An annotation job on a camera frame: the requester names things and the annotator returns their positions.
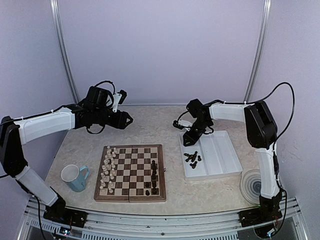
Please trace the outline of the white plastic tray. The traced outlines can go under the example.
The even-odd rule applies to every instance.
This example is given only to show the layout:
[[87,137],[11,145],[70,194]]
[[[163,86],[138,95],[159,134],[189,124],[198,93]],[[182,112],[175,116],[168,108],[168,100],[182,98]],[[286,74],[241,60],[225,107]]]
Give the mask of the white plastic tray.
[[[183,133],[178,134],[184,179],[186,181],[202,181],[239,176],[243,168],[231,142],[229,134],[225,130],[215,131],[210,135],[203,135],[195,145],[183,145]],[[198,151],[202,161],[192,169],[185,162],[184,153],[193,154]]]

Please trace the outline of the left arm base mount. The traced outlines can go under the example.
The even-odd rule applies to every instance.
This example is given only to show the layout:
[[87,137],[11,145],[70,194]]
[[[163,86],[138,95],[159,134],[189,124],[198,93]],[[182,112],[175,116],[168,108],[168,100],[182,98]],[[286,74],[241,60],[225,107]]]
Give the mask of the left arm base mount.
[[78,228],[85,226],[87,216],[88,213],[85,211],[70,208],[53,209],[47,207],[43,214],[46,220]]

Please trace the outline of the wooden chess board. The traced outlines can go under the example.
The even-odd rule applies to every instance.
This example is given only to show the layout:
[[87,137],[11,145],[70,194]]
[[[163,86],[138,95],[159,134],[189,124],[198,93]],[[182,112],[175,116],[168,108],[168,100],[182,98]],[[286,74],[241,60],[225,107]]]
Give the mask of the wooden chess board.
[[[97,174],[93,197],[95,201],[106,203],[159,203],[167,200],[163,146],[161,144],[111,145],[110,147],[117,148],[115,194],[99,194]],[[152,195],[152,160],[157,165],[158,181],[156,188],[158,189],[158,195]],[[147,182],[150,183],[150,188],[145,187]],[[146,195],[146,190],[149,190],[149,196]]]

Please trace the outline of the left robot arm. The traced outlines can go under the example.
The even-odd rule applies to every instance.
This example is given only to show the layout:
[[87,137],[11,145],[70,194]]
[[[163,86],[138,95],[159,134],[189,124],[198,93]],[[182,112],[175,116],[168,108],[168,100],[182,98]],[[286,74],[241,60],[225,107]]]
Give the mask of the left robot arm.
[[27,157],[34,155],[31,151],[41,140],[47,141],[70,130],[85,128],[90,133],[93,125],[124,130],[133,122],[128,112],[119,110],[126,98],[127,92],[123,89],[109,91],[94,85],[78,103],[32,116],[4,117],[0,123],[0,163],[5,174],[50,208],[50,214],[57,221],[66,222],[70,211],[65,207],[65,200],[33,170]]

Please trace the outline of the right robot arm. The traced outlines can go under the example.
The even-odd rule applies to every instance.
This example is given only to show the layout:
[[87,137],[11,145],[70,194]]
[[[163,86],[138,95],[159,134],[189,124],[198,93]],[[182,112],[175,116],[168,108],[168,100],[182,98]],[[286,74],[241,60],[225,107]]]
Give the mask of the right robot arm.
[[195,121],[190,123],[180,118],[173,122],[178,129],[185,129],[183,145],[193,146],[201,136],[207,135],[209,129],[213,133],[215,120],[243,122],[246,127],[246,137],[258,156],[261,177],[259,196],[260,207],[256,210],[256,218],[266,222],[275,212],[275,207],[282,199],[282,190],[279,183],[279,164],[277,159],[277,132],[276,122],[264,100],[253,103],[231,103],[214,100],[203,104],[198,99],[191,100],[186,111]]

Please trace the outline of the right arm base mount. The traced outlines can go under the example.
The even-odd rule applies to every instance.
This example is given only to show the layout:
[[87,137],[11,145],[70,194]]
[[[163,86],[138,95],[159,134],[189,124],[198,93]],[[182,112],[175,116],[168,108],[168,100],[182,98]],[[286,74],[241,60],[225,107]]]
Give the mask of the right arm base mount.
[[279,207],[269,211],[262,206],[240,211],[238,215],[243,228],[274,221],[283,216]]

